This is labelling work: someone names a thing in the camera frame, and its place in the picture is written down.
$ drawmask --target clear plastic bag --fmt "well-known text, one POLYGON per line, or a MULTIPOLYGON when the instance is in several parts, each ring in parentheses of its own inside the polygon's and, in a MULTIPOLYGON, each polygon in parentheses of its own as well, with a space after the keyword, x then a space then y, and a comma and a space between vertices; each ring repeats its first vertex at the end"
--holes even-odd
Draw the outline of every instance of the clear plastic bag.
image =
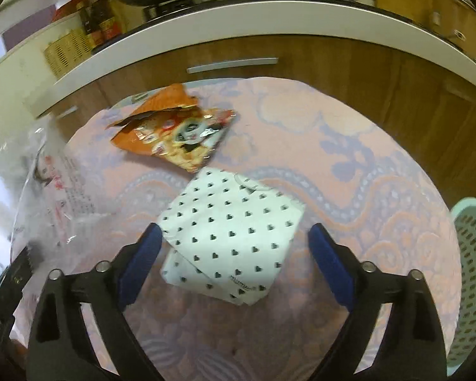
POLYGON ((87 170, 65 152, 51 116, 0 144, 0 176, 15 205, 11 261, 27 246, 33 268, 23 290, 23 335, 49 271, 74 272, 114 213, 99 187, 85 176, 87 170))

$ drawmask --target blue gripper pad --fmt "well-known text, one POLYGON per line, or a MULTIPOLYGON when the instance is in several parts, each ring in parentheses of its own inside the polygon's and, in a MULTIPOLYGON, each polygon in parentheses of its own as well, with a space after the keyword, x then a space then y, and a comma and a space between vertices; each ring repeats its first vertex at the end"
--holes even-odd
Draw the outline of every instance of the blue gripper pad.
POLYGON ((349 312, 354 306, 354 281, 339 256, 332 248, 325 233, 314 225, 308 232, 308 248, 319 270, 323 273, 336 301, 349 312))
POLYGON ((136 302, 141 287, 160 252, 162 230, 150 224, 137 242, 137 251, 118 280, 118 307, 121 311, 136 302))

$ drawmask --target table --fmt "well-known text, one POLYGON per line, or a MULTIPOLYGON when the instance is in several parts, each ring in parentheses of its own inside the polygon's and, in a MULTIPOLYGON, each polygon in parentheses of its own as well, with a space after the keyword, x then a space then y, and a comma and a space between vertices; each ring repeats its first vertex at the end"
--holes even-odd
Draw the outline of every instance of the table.
MULTIPOLYGON (((307 204, 285 266, 257 304, 230 303, 167 285, 159 259, 125 317, 167 381, 307 379, 337 336, 347 311, 336 304, 307 248, 322 222, 334 239, 384 272, 423 271, 437 304, 446 348, 460 302, 460 255, 446 205, 419 165, 375 124, 304 83, 257 77, 188 90, 203 108, 238 117, 211 165, 246 174, 307 204)), ((115 148, 104 130, 134 106, 103 110, 68 144, 115 200, 119 212, 79 269, 112 259, 191 179, 172 164, 115 148)), ((359 368, 377 352, 384 308, 359 368)), ((90 324, 90 333, 95 327, 90 324)), ((112 364, 97 347, 105 367, 112 364)))

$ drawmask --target white countertop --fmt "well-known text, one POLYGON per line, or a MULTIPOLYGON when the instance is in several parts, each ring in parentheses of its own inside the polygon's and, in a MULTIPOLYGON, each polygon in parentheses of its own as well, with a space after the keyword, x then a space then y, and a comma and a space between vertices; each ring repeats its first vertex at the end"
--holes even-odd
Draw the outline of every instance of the white countertop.
POLYGON ((451 44, 397 18, 333 2, 247 1, 187 13, 138 31, 81 63, 27 107, 38 116, 92 81, 160 53, 223 38, 265 34, 310 34, 381 44, 438 64, 476 86, 476 62, 451 44))

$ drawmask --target heart-patterned paper bag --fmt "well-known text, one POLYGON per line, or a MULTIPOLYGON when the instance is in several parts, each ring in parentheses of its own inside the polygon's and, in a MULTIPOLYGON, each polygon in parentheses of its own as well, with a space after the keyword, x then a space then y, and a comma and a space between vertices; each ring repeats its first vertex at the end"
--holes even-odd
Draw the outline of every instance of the heart-patterned paper bag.
POLYGON ((203 168, 159 217, 173 247, 169 284, 234 304, 268 294, 305 205, 228 171, 203 168))

